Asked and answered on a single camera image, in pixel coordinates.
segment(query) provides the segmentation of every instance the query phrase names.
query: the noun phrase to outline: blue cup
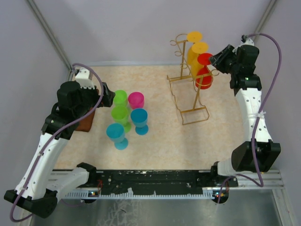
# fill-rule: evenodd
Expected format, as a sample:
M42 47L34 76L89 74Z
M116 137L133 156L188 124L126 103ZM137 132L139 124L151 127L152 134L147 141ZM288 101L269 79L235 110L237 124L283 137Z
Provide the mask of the blue cup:
M114 142L115 148L117 148L118 150L123 150L128 145L124 127L119 123L114 123L108 126L107 136L111 141Z
M139 135L145 135L149 131L147 124L147 111L143 108L136 108L131 113L131 119L136 126L135 131Z

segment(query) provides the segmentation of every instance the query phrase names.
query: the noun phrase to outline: pink cup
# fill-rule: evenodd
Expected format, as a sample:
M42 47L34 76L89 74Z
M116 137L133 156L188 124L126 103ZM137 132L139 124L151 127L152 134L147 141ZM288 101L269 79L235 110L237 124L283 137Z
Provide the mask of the pink cup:
M128 103L132 109L143 108L144 106L144 96L140 92L131 93L128 96Z

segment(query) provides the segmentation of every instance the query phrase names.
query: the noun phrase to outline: beige surface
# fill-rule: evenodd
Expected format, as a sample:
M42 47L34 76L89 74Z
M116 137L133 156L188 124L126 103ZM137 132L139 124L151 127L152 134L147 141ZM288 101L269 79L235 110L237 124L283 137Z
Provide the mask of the beige surface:
M209 120L183 126L166 80L167 74L179 76L179 66L94 69L110 90L123 89L128 95L134 91L144 94L149 132L139 136L132 125L126 134L127 149L117 150L105 133L113 123L112 108L99 108L90 132L74 132L55 169L73 169L80 162L98 169L209 169L215 161L229 158L243 140L240 109L229 88L229 75L215 77L211 88L201 90L202 103L210 113ZM195 91L191 82L180 81L173 85L173 90L182 110L192 108Z

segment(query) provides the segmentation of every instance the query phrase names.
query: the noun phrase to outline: gray floor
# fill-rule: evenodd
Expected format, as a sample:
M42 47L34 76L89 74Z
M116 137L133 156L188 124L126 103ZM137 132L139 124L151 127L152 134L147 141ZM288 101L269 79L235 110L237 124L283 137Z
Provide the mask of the gray floor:
M79 203L78 200L66 200ZM225 204L212 200L98 200L80 207L59 203L31 226L280 226L272 192L231 191Z

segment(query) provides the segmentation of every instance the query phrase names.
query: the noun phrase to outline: wall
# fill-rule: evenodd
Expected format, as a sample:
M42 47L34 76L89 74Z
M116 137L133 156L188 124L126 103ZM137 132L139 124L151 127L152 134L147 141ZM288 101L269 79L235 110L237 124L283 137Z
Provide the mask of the wall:
M178 63L169 41L201 31L212 53L253 32L269 0L36 0L72 62Z
M271 18L264 27L264 33L272 35L282 49L282 67L274 89L264 110L267 125L274 142L281 144L276 167L280 169L287 192L298 213L301 223L301 1L279 1ZM263 92L267 92L278 63L278 53L273 42L265 37L258 39L260 56L257 60L257 74L261 78Z
M2 3L0 30L0 218L10 226L4 193L27 170L67 69L25 1Z

